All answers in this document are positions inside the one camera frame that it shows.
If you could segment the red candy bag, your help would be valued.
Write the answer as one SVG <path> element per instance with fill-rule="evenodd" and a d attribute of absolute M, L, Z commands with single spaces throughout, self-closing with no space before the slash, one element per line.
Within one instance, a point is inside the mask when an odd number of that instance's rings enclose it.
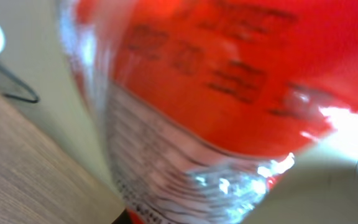
<path fill-rule="evenodd" d="M 129 223 L 240 223 L 296 162 L 358 160 L 358 1 L 59 1 Z"/>

